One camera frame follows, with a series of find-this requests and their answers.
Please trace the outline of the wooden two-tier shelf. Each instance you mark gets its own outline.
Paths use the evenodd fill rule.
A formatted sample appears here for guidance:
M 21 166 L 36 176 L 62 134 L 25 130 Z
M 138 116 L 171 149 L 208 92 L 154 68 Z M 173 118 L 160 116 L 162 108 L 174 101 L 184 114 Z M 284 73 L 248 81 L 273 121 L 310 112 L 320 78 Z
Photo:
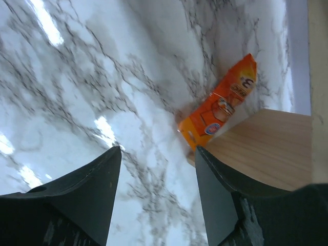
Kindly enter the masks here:
M 292 1 L 219 1 L 213 43 L 223 77 L 249 53 L 257 63 L 253 91 L 205 149 L 242 174 L 296 190 L 311 183 L 307 65 L 296 64 Z

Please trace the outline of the orange razor pouch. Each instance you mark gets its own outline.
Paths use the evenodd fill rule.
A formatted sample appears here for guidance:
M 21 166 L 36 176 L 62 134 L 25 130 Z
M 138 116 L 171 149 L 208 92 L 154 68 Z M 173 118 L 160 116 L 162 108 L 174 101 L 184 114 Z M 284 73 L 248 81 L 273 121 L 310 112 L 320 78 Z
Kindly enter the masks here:
M 257 63 L 252 54 L 237 62 L 210 95 L 178 125 L 190 148 L 204 147 L 224 126 L 253 91 L 257 81 Z

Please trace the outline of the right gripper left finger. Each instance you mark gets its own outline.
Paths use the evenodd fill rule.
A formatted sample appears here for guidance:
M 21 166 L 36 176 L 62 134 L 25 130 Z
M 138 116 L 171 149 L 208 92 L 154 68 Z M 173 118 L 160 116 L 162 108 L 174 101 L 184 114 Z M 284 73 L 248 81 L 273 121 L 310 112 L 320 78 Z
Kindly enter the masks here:
M 27 193 L 1 196 L 1 245 L 106 245 L 121 166 L 112 147 Z

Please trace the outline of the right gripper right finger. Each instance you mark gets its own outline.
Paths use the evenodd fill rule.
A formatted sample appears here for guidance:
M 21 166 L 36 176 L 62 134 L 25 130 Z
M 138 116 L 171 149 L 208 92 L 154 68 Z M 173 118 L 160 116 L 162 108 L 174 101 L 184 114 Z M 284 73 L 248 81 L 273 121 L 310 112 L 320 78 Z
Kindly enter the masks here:
M 195 151 L 209 245 L 327 245 L 327 184 L 286 191 Z

